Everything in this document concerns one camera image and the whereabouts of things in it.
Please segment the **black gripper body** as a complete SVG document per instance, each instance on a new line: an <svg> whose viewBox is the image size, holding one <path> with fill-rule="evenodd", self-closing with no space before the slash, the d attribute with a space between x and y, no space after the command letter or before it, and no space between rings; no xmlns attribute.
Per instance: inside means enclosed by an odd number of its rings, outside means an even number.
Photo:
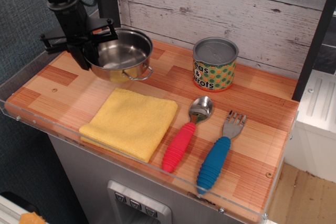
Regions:
<svg viewBox="0 0 336 224"><path fill-rule="evenodd" d="M58 27L40 35L48 52L68 50L70 46L79 48L86 43L97 46L118 39L113 20L89 17L81 0L48 3L47 6L59 22Z"/></svg>

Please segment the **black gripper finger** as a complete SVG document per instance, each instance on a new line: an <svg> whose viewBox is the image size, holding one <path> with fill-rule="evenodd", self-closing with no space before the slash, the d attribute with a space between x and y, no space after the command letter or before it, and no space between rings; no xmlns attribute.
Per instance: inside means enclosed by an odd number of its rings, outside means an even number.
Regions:
<svg viewBox="0 0 336 224"><path fill-rule="evenodd" d="M80 47L68 45L67 51L72 55L76 63L81 67L83 70L89 70L90 66L85 60L82 50Z"/></svg>
<svg viewBox="0 0 336 224"><path fill-rule="evenodd" d="M97 50L97 46L95 46L91 41L87 41L83 45L83 55L85 59L90 64L98 64L99 61L99 53Z"/></svg>

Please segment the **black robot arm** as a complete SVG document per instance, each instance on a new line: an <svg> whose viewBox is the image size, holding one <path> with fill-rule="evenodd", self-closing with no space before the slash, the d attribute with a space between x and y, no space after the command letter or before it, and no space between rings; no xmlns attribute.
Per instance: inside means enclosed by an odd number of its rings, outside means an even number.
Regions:
<svg viewBox="0 0 336 224"><path fill-rule="evenodd" d="M69 52L84 70L98 63L98 46L118 39L113 19L89 17L85 6L93 6L83 0L47 0L59 26L40 35L48 53Z"/></svg>

